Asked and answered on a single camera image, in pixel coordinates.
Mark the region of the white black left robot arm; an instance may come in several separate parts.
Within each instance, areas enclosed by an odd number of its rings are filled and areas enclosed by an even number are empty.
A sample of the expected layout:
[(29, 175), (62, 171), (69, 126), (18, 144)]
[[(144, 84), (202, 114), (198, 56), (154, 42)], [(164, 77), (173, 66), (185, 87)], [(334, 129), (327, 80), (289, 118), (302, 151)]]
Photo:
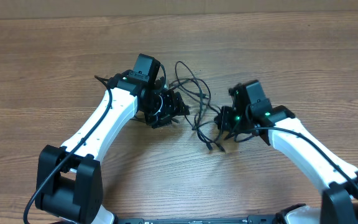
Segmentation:
[(111, 78), (97, 79), (106, 91), (84, 125), (61, 146), (47, 145), (39, 155), (36, 190), (24, 210), (24, 222), (32, 205), (65, 223), (117, 223), (103, 206), (102, 161), (124, 125), (143, 112), (144, 122), (160, 128), (188, 115), (181, 95), (159, 78), (164, 66), (139, 54), (134, 68)]

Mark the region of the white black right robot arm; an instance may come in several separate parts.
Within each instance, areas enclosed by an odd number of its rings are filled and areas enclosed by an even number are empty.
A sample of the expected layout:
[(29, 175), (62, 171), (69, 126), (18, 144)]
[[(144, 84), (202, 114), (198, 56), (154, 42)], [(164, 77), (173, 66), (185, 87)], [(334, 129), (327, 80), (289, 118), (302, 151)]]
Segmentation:
[(226, 138), (260, 137), (280, 151), (310, 180), (321, 196), (320, 207), (304, 203), (276, 213), (271, 223), (358, 223), (358, 168), (317, 140), (287, 107), (272, 106), (258, 80), (228, 90), (232, 106), (215, 117)]

